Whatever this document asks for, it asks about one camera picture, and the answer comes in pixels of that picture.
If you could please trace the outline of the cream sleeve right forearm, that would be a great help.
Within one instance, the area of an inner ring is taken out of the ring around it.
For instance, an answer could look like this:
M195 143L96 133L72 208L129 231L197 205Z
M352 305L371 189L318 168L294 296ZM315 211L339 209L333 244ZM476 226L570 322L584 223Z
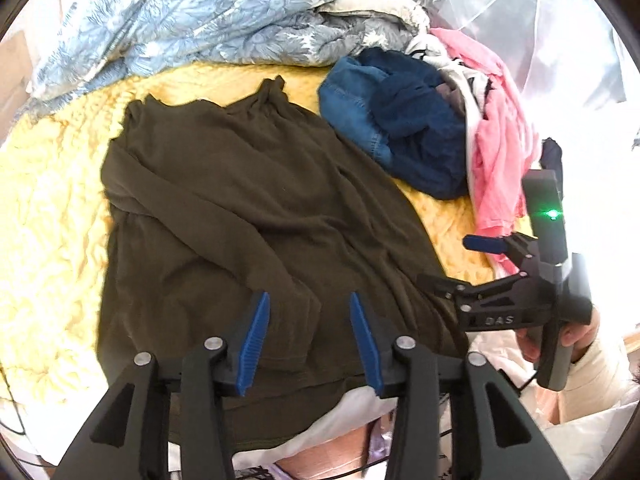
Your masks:
M558 394L558 420L538 412L534 421L541 429L610 422L619 412L639 402L639 383L621 339L597 336L577 363L570 366L565 388Z

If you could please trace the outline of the person right hand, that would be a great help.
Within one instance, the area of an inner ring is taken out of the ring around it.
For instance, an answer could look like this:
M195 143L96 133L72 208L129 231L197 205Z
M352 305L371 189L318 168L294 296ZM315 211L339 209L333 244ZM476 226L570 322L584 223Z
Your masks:
M600 327L600 314L596 309L591 312L591 320L588 325L568 323L560 331L560 343L564 348L572 350L570 362L577 363L588 351L596 340ZM522 328L515 331L516 342L521 354L526 361L537 363L540 357L540 348L532 337L527 335L527 330Z

